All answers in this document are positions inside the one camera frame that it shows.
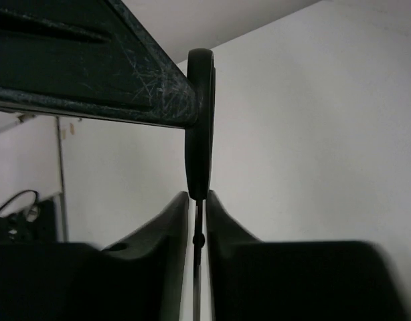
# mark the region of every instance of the black cable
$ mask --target black cable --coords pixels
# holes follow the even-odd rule
[[[4,204],[2,204],[2,206],[0,206],[0,212],[2,212],[2,210],[4,210],[15,199],[17,199],[18,197],[20,197],[21,195],[26,194],[26,193],[34,193],[34,195],[35,195],[33,203],[31,203],[28,211],[26,212],[26,213],[29,213],[31,211],[31,209],[33,209],[33,207],[35,205],[37,205],[37,203],[39,203],[39,193],[37,191],[32,190],[32,189],[26,189],[26,190],[21,191],[21,192],[15,194],[14,196],[12,196],[10,199],[8,199],[6,202],[4,202]]]

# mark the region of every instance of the white ceiling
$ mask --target white ceiling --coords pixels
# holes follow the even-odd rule
[[[318,0],[123,0],[174,62],[213,48]]]

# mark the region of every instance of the scratched plastic surface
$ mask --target scratched plastic surface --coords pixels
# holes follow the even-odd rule
[[[0,109],[185,127],[195,107],[120,0],[0,1]]]

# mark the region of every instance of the metal rod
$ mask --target metal rod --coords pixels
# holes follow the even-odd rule
[[[193,234],[193,321],[199,321],[201,314],[201,249],[205,243],[202,229],[203,201],[197,201]]]

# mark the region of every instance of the white wall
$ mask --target white wall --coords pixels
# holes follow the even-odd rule
[[[318,0],[123,0],[175,62],[213,48]]]
[[[19,124],[20,113],[0,112],[0,133]]]
[[[322,2],[214,53],[212,188],[226,209],[268,241],[379,243],[411,303],[411,21]],[[105,246],[186,189],[182,132],[70,123],[72,240]]]
[[[41,199],[62,192],[56,119],[39,116],[0,133],[0,205],[14,194],[33,189]],[[2,214],[31,203],[26,194]]]

